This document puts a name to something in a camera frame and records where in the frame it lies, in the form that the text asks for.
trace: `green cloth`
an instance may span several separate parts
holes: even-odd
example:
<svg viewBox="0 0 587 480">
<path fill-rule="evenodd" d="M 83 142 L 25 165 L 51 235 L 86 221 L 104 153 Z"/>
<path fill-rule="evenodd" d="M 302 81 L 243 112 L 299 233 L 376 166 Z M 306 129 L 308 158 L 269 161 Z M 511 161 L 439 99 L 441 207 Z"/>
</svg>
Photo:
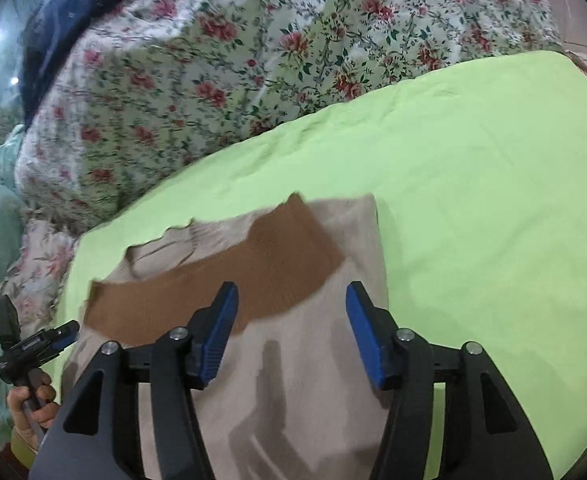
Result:
<svg viewBox="0 0 587 480">
<path fill-rule="evenodd" d="M 83 237 L 56 322 L 127 246 L 295 190 L 375 194 L 394 317 L 481 342 L 560 478 L 587 446 L 587 78 L 551 52 L 465 62 L 210 155 Z"/>
<path fill-rule="evenodd" d="M 17 433 L 11 432 L 11 453 L 23 466 L 31 469 L 36 459 L 36 451 Z"/>
</svg>

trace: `floral bedspread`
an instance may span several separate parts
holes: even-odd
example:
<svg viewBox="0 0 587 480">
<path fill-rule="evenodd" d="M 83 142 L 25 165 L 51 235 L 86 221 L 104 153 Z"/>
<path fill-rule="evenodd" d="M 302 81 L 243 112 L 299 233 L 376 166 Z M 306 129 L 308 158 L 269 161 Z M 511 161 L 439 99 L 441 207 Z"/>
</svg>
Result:
<svg viewBox="0 0 587 480">
<path fill-rule="evenodd" d="M 125 0 L 70 53 L 16 179 L 28 200 L 85 230 L 280 123 L 534 49 L 562 51 L 547 0 Z"/>
<path fill-rule="evenodd" d="M 77 239 L 66 229 L 58 230 L 42 218 L 27 221 L 20 258 L 7 269 L 0 284 L 0 296 L 9 296 L 16 307 L 21 338 L 51 323 L 54 303 L 76 247 Z"/>
</svg>

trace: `black gripper frame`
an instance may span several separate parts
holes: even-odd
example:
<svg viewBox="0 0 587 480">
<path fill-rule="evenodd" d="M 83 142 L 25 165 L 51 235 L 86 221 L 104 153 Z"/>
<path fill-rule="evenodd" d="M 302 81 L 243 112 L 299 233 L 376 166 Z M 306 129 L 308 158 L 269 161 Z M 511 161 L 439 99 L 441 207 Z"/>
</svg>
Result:
<svg viewBox="0 0 587 480">
<path fill-rule="evenodd" d="M 221 328 L 219 314 L 229 301 L 235 301 L 237 309 L 237 287 L 225 282 L 212 305 L 194 313 L 187 330 L 177 327 L 153 344 L 131 349 L 115 341 L 101 346 L 63 402 L 29 479 L 145 479 L 138 384 L 150 383 L 163 479 L 214 480 L 190 390 L 203 389 L 218 371 L 203 369 L 208 359 L 222 358 L 224 345 L 214 349 L 219 356 L 212 356 L 207 347 L 212 331 Z"/>
<path fill-rule="evenodd" d="M 353 290 L 388 350 L 384 389 L 393 398 L 370 480 L 423 480 L 432 426 L 433 384 L 446 384 L 438 480 L 553 480 L 542 446 L 507 381 L 476 342 L 461 349 L 398 331 L 388 311 Z"/>
</svg>

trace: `black handle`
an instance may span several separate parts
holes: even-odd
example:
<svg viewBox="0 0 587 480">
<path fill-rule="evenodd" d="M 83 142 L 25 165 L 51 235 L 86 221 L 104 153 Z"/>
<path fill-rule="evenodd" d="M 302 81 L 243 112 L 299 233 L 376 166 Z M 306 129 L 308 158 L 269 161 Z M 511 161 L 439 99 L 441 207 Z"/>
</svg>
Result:
<svg viewBox="0 0 587 480">
<path fill-rule="evenodd" d="M 43 407 L 40 400 L 38 399 L 38 396 L 36 395 L 36 389 L 34 388 L 34 385 L 29 380 L 29 376 L 24 377 L 24 378 L 20 378 L 19 380 L 17 380 L 14 383 L 14 385 L 15 386 L 26 386 L 29 389 L 29 399 L 27 399 L 25 401 L 25 403 L 27 406 L 29 406 L 29 409 L 32 412 L 37 412 L 40 408 Z M 39 427 L 43 431 L 43 434 L 47 432 L 46 428 L 43 428 L 40 425 L 39 425 Z"/>
<path fill-rule="evenodd" d="M 433 352 L 416 333 L 411 340 L 395 338 L 394 344 L 405 362 L 403 384 L 393 391 L 369 480 L 422 480 L 433 413 Z"/>
</svg>

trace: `bed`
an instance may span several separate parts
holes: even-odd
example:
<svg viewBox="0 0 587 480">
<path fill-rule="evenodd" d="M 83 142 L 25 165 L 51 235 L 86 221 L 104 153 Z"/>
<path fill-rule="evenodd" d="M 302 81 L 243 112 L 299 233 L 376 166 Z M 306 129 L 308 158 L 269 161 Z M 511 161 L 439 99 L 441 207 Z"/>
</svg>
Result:
<svg viewBox="0 0 587 480">
<path fill-rule="evenodd" d="M 562 478 L 587 446 L 587 78 L 555 53 L 475 60 L 206 157 L 82 238 L 56 322 L 127 246 L 295 190 L 374 193 L 392 313 L 482 342 Z"/>
<path fill-rule="evenodd" d="M 64 23 L 51 6 L 34 30 Z M 32 36 L 30 59 L 45 63 L 52 47 Z M 278 124 L 526 50 L 562 51 L 547 0 L 125 0 L 81 35 L 36 112 L 43 84 L 32 73 L 56 67 L 20 77 L 30 104 L 17 184 L 83 231 L 179 168 Z"/>
</svg>

